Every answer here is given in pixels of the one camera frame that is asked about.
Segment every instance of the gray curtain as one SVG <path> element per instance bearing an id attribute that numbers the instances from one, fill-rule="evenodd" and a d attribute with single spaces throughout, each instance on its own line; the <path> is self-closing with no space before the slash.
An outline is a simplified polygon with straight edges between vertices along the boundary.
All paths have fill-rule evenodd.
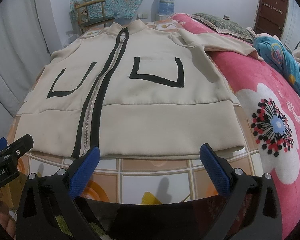
<path id="1" fill-rule="evenodd" d="M 17 111 L 50 55 L 34 0 L 0 4 L 0 138 L 6 137 Z"/>

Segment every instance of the jacket collar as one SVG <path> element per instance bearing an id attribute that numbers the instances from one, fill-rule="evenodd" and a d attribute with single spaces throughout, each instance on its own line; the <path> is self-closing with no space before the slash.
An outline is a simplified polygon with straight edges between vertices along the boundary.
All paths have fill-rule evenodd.
<path id="1" fill-rule="evenodd" d="M 119 32 L 122 30 L 122 26 L 118 23 L 113 23 L 110 28 L 106 31 L 107 34 L 111 34 L 111 35 L 118 35 Z M 133 33 L 137 33 L 139 31 L 144 30 L 145 28 L 147 28 L 147 25 L 145 25 L 143 23 L 143 21 L 141 20 L 136 20 L 131 22 L 128 26 L 128 32 L 129 35 L 133 34 Z"/>

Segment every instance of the screw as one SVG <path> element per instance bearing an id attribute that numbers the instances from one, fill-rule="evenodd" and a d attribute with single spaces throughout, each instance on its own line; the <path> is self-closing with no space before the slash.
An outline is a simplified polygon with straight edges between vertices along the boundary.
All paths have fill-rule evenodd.
<path id="1" fill-rule="evenodd" d="M 34 179 L 34 178 L 35 178 L 35 176 L 36 176 L 36 174 L 35 174 L 35 173 L 31 173 L 31 174 L 29 174 L 28 178 L 29 178 L 29 179 Z"/>
<path id="2" fill-rule="evenodd" d="M 243 174 L 243 171 L 242 171 L 241 169 L 239 169 L 239 168 L 236 168 L 236 169 L 234 170 L 234 173 L 237 174 L 237 175 L 242 175 L 242 174 Z"/>
<path id="3" fill-rule="evenodd" d="M 271 179 L 271 175 L 267 172 L 265 173 L 265 177 L 266 177 L 266 179 Z"/>
<path id="4" fill-rule="evenodd" d="M 60 169 L 60 170 L 57 171 L 58 175 L 64 175 L 65 173 L 66 173 L 65 169 Z"/>

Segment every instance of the chair armrest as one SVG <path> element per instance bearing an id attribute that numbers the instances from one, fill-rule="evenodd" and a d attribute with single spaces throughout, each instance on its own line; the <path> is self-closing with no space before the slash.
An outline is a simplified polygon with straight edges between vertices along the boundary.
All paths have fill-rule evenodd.
<path id="1" fill-rule="evenodd" d="M 81 7 L 85 7 L 85 6 L 89 6 L 89 5 L 92 5 L 92 4 L 95 4 L 95 3 L 101 3 L 101 2 L 105 2 L 106 0 L 95 0 L 95 1 L 89 1 L 89 2 L 85 2 L 85 3 L 82 3 L 78 6 L 75 6 L 74 8 L 75 9 L 79 9 Z"/>

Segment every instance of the black stripe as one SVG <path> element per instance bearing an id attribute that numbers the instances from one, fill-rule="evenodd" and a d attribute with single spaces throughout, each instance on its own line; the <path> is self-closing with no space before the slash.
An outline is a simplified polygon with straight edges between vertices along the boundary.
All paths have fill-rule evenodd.
<path id="1" fill-rule="evenodd" d="M 87 72 L 85 73 L 84 77 L 82 78 L 80 84 L 75 88 L 72 89 L 70 91 L 52 91 L 54 88 L 54 85 L 56 84 L 56 82 L 58 81 L 58 79 L 63 75 L 63 73 L 65 72 L 65 68 L 63 70 L 61 70 L 60 74 L 57 76 L 56 80 L 54 81 L 54 83 L 52 84 L 50 91 L 47 95 L 47 98 L 51 98 L 51 97 L 65 97 L 68 96 L 70 94 L 72 94 L 74 91 L 76 91 L 79 87 L 81 87 L 82 83 L 84 82 L 84 80 L 87 78 L 88 74 L 90 73 L 90 71 L 93 69 L 93 67 L 95 66 L 97 62 L 92 62 L 90 64 L 90 67 L 88 68 Z"/>
<path id="2" fill-rule="evenodd" d="M 74 144 L 74 149 L 73 152 L 71 154 L 71 157 L 73 158 L 79 158 L 80 156 L 80 148 L 81 148 L 81 136 L 82 136 L 82 127 L 83 127 L 83 122 L 84 122 L 84 116 L 86 114 L 87 108 L 88 108 L 88 104 L 90 101 L 90 98 L 92 96 L 92 93 L 95 89 L 95 86 L 98 83 L 98 80 L 100 79 L 100 77 L 106 73 L 106 71 L 108 70 L 108 68 L 110 67 L 110 64 L 114 58 L 115 55 L 115 51 L 117 50 L 117 48 L 119 47 L 119 43 L 120 43 L 120 36 L 123 33 L 123 29 L 119 32 L 119 34 L 117 35 L 117 39 L 116 39 L 116 44 L 112 50 L 112 52 L 110 53 L 108 60 L 106 61 L 102 71 L 100 72 L 100 74 L 98 75 L 98 77 L 96 78 L 94 84 L 92 85 L 90 92 L 82 106 L 82 111 L 81 111 L 81 116 L 80 116 L 80 120 L 79 120 L 79 125 L 78 125 L 78 130 L 77 130 L 77 136 L 75 138 L 75 144 Z"/>
<path id="3" fill-rule="evenodd" d="M 150 74 L 137 74 L 139 67 L 140 67 L 140 57 L 135 57 L 133 62 L 133 68 L 130 73 L 129 78 L 130 79 L 143 79 L 148 80 L 154 83 L 166 85 L 169 87 L 176 87 L 176 88 L 182 88 L 185 86 L 185 76 L 183 72 L 183 65 L 179 58 L 175 58 L 175 61 L 178 66 L 178 78 L 177 81 L 172 81 L 163 77 L 159 77 L 156 75 L 150 75 Z"/>
<path id="4" fill-rule="evenodd" d="M 114 63 L 113 68 L 106 74 L 105 78 L 102 81 L 102 84 L 100 86 L 97 99 L 94 103 L 93 107 L 93 113 L 92 113 L 92 119 L 91 119 L 91 134 L 90 134 L 90 147 L 91 146 L 97 146 L 99 147 L 99 135 L 100 135 L 100 117 L 101 117 L 101 108 L 102 108 L 102 103 L 105 98 L 106 90 L 109 85 L 110 79 L 112 77 L 112 74 L 116 70 L 117 66 L 120 63 L 120 60 L 124 54 L 124 51 L 127 46 L 127 42 L 129 39 L 129 32 L 128 29 L 124 29 L 125 32 L 125 40 L 122 44 L 122 47 L 120 49 L 118 58 L 116 62 Z"/>

